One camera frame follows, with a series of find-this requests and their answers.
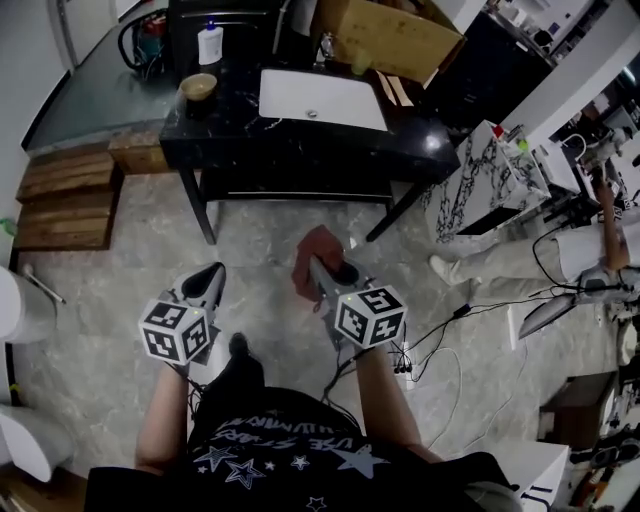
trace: pipe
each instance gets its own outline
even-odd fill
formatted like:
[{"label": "pipe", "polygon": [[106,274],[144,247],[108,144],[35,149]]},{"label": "pipe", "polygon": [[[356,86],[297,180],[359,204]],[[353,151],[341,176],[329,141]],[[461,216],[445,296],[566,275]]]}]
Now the pipe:
[{"label": "pipe", "polygon": [[278,51],[278,46],[280,45],[280,34],[282,33],[282,25],[284,24],[284,15],[287,13],[289,9],[289,4],[291,4],[291,0],[285,0],[282,7],[280,7],[280,12],[278,13],[278,23],[276,24],[276,35],[273,38],[273,48],[271,49],[271,53],[275,55]]}]

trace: black wire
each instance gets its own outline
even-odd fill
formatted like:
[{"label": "black wire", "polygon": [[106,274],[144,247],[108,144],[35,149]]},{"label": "black wire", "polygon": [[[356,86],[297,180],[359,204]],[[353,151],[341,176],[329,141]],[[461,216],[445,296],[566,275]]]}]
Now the black wire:
[{"label": "black wire", "polygon": [[542,270],[542,272],[544,273],[545,276],[547,276],[547,278],[549,279],[549,281],[551,281],[554,285],[559,286],[561,288],[565,288],[567,290],[577,290],[580,291],[581,287],[580,286],[571,286],[571,285],[566,285],[566,284],[560,284],[558,283],[553,277],[551,277],[549,275],[549,273],[547,272],[547,270],[542,266],[542,263],[540,263],[540,259],[538,258],[538,254],[536,253],[536,245],[538,245],[538,243],[546,236],[550,235],[551,233],[555,233],[556,231],[562,229],[564,226],[558,226],[557,228],[552,229],[551,231],[547,231],[544,235],[540,236],[535,242],[533,242],[533,247],[531,248],[531,250],[533,251],[533,257],[536,259],[536,263],[538,264],[538,266],[540,267],[540,270]]},{"label": "black wire", "polygon": [[455,318],[450,319],[447,323],[444,324],[444,327],[442,328],[442,334],[440,335],[440,339],[438,340],[438,344],[436,345],[436,348],[434,348],[431,353],[429,353],[429,355],[427,356],[426,361],[424,361],[424,367],[422,368],[422,371],[420,372],[420,375],[418,375],[417,379],[414,379],[413,377],[411,377],[411,380],[413,382],[418,382],[422,376],[424,375],[424,372],[427,371],[427,366],[429,366],[429,361],[431,361],[431,358],[433,357],[433,355],[438,351],[438,349],[440,348],[440,345],[442,345],[442,340],[444,340],[444,333],[447,331],[447,326],[449,325],[450,322],[453,322],[454,320],[456,320]]},{"label": "black wire", "polygon": [[533,242],[533,247],[531,248],[531,250],[533,251],[533,257],[536,259],[536,263],[538,264],[538,266],[540,267],[540,270],[542,270],[544,275],[547,276],[549,281],[551,281],[558,288],[564,288],[565,290],[575,290],[577,292],[593,293],[593,292],[600,292],[600,291],[605,291],[605,290],[619,290],[619,289],[621,289],[622,288],[621,285],[611,285],[611,286],[600,286],[600,287],[595,287],[595,288],[585,288],[584,286],[572,286],[572,285],[568,285],[568,284],[560,284],[549,275],[547,270],[542,266],[542,263],[540,263],[540,259],[538,258],[538,254],[536,253],[536,245],[538,245],[538,243],[544,237],[550,235],[551,233],[555,233],[556,231],[558,231],[559,229],[562,229],[562,228],[564,228],[564,225],[558,226],[557,228],[554,228],[551,231],[547,231],[544,235],[540,236],[535,242]]},{"label": "black wire", "polygon": [[422,371],[420,372],[420,375],[418,376],[417,379],[411,379],[413,382],[418,382],[422,376],[424,375],[424,372],[427,369],[427,366],[429,364],[429,361],[431,360],[431,358],[433,357],[433,355],[436,353],[436,351],[440,348],[440,345],[442,344],[442,341],[444,340],[444,335],[445,335],[445,331],[447,329],[447,326],[453,322],[454,320],[460,320],[462,318],[467,318],[470,316],[474,316],[474,315],[480,315],[482,313],[487,313],[489,311],[493,311],[494,309],[498,309],[504,306],[508,306],[510,304],[524,304],[527,302],[534,302],[537,300],[549,300],[553,297],[536,297],[536,298],[532,298],[532,299],[526,299],[526,300],[520,300],[520,301],[510,301],[510,302],[501,302],[498,304],[477,304],[475,306],[470,306],[470,309],[475,309],[475,308],[485,308],[482,311],[475,311],[473,313],[467,313],[465,315],[462,316],[452,316],[451,318],[449,318],[447,321],[441,323],[440,325],[438,325],[437,327],[433,328],[431,331],[429,331],[425,336],[423,336],[419,341],[417,341],[416,343],[414,343],[412,345],[411,348],[414,348],[416,346],[418,346],[420,343],[422,343],[422,341],[424,341],[427,337],[429,337],[432,333],[434,333],[435,331],[437,331],[438,329],[440,329],[441,327],[444,327],[442,329],[442,335],[440,336],[440,340],[438,341],[438,344],[436,345],[436,348],[434,348],[431,352],[429,352],[426,356],[423,357],[422,361],[420,361],[419,363],[416,364],[416,367],[419,367],[420,365],[424,364],[424,367],[422,368]]},{"label": "black wire", "polygon": [[[202,400],[202,394],[204,393],[204,388],[191,379],[187,374],[180,371],[175,365],[166,363],[174,372],[176,372],[180,377],[187,381],[188,384],[191,385],[191,391],[187,395],[187,405],[189,406],[189,412],[191,413],[191,419],[195,420],[196,414],[198,412],[198,408],[200,407],[200,402]],[[198,397],[198,402],[194,405],[193,399]]]},{"label": "black wire", "polygon": [[329,381],[329,384],[325,386],[324,391],[322,392],[322,398],[320,399],[320,402],[325,402],[330,406],[334,407],[335,409],[339,410],[340,412],[342,412],[342,414],[344,414],[347,417],[347,419],[354,425],[354,427],[358,429],[360,429],[360,425],[358,425],[358,420],[356,420],[353,414],[351,414],[347,409],[345,409],[341,405],[338,405],[333,400],[331,400],[331,398],[329,398],[329,393],[331,393],[331,390],[335,387],[335,385],[338,383],[338,380],[340,380],[341,377],[344,377],[345,375],[348,375],[349,373],[353,372],[353,370],[350,370],[345,373],[345,370],[351,365],[351,363],[357,361],[359,358],[361,358],[364,354],[366,354],[370,350],[372,349],[362,350],[358,352],[356,355],[354,355],[353,357],[350,357],[349,359],[347,359],[344,363],[340,364],[340,354],[342,353],[342,344],[339,343],[338,355],[336,358],[336,372],[333,375],[331,381]]},{"label": "black wire", "polygon": [[396,345],[395,341],[391,341],[391,344],[396,347],[397,352],[390,352],[390,354],[398,354],[400,356],[400,358],[398,359],[398,361],[395,364],[395,367],[400,370],[400,368],[402,367],[407,367],[411,365],[411,360],[409,359],[409,356],[407,355],[407,353],[401,349],[398,345]]}]

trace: sink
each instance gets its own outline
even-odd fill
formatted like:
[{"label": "sink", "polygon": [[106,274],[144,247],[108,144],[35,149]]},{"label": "sink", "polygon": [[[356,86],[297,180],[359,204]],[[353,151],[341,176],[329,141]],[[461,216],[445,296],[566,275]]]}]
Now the sink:
[{"label": "sink", "polygon": [[368,83],[316,73],[263,69],[259,113],[387,131]]}]

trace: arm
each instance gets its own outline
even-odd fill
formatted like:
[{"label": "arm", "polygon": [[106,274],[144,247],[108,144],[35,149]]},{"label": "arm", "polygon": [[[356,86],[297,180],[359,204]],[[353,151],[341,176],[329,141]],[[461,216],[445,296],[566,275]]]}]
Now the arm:
[{"label": "arm", "polygon": [[185,451],[187,442],[187,381],[163,365],[138,434],[135,468],[162,475]]},{"label": "arm", "polygon": [[407,405],[384,348],[377,347],[357,360],[360,401],[367,435],[404,446],[427,462],[441,462],[420,439],[416,420]]},{"label": "arm", "polygon": [[627,244],[618,238],[613,217],[613,193],[606,183],[601,183],[595,190],[602,205],[604,216],[604,250],[605,264],[609,270],[617,271],[629,265]]}]

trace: person's leg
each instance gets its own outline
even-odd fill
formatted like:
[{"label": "person's leg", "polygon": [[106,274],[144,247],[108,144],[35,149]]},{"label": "person's leg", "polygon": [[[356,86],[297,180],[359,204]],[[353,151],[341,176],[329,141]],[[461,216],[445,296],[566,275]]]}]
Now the person's leg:
[{"label": "person's leg", "polygon": [[246,338],[236,333],[229,343],[231,359],[224,370],[205,387],[194,418],[189,438],[193,448],[205,433],[213,431],[223,421],[241,415],[243,408],[260,400],[264,389],[262,364],[251,356]]},{"label": "person's leg", "polygon": [[[515,279],[547,279],[533,255],[534,240],[518,240],[496,244],[486,251],[472,254],[453,263],[437,256],[429,260],[431,267],[448,284],[455,285],[469,279],[491,281],[505,277]],[[558,282],[565,282],[560,268],[560,251],[555,240],[542,240],[536,246],[540,263]]]},{"label": "person's leg", "polygon": [[264,387],[262,364],[251,356],[243,334],[236,333],[232,336],[229,352],[231,359],[220,375],[205,388],[205,397],[245,393]]}]

